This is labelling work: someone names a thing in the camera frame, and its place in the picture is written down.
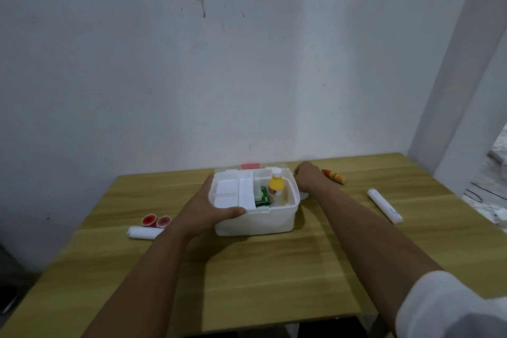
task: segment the storage box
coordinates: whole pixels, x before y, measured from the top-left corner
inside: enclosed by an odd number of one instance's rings
[[[259,235],[276,232],[289,232],[294,228],[295,212],[299,206],[299,191],[292,172],[282,168],[285,182],[285,205],[256,207],[254,184],[267,187],[273,174],[273,167],[252,170],[230,169],[215,172],[209,201],[219,208],[241,206],[246,214],[236,219],[228,219],[215,225],[215,231],[221,236]]]

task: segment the hand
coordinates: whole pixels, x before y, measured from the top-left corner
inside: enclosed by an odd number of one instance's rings
[[[316,186],[327,181],[322,171],[310,162],[303,162],[295,168],[294,179],[298,189],[304,193],[312,193]]]
[[[246,212],[243,207],[229,207],[227,209],[214,207],[208,199],[212,182],[213,174],[207,177],[199,192],[184,205],[168,229],[190,239],[212,228],[218,222],[237,218]]]

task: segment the table top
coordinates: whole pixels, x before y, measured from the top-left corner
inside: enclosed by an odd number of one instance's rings
[[[507,235],[407,157],[314,163],[345,175],[342,190],[383,216],[367,196],[376,188],[402,215],[397,227],[479,295],[507,295]],[[79,337],[151,243],[128,239],[127,228],[146,214],[176,215],[210,172],[118,177],[2,333]],[[310,197],[292,232],[218,237],[210,231],[195,238],[181,267],[169,335],[374,311]]]

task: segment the black cable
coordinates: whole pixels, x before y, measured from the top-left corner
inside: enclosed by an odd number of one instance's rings
[[[473,191],[470,191],[470,190],[468,190],[468,189],[467,189],[467,190],[465,190],[465,191],[468,191],[469,193],[474,194],[474,195],[475,195],[477,198],[479,198],[481,201],[478,201],[477,199],[473,199],[473,198],[472,198],[470,195],[468,195],[468,194],[463,194],[463,195],[465,195],[465,196],[469,197],[471,200],[476,201],[476,202],[478,202],[478,203],[483,203],[483,202],[484,202],[484,201],[482,200],[482,198],[481,198],[480,196],[478,196],[476,193],[474,193]]]
[[[481,190],[487,191],[487,192],[488,192],[488,193],[490,193],[490,194],[496,195],[496,196],[497,196],[497,197],[499,197],[499,198],[502,198],[502,199],[504,199],[504,200],[507,200],[507,198],[504,198],[503,196],[498,195],[498,194],[496,194],[496,193],[494,193],[494,192],[492,192],[492,191],[490,191],[490,190],[486,190],[485,188],[480,187],[478,184],[476,184],[476,183],[474,183],[474,182],[470,182],[470,183],[472,183],[474,186],[477,186],[477,187],[478,187],[478,188],[480,188]]]

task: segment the person's left arm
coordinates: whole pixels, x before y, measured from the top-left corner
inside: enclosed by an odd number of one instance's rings
[[[156,237],[88,326],[84,338],[166,336],[178,271],[190,239],[220,221],[245,213],[241,207],[213,207],[208,200],[212,180],[210,175],[176,219]]]

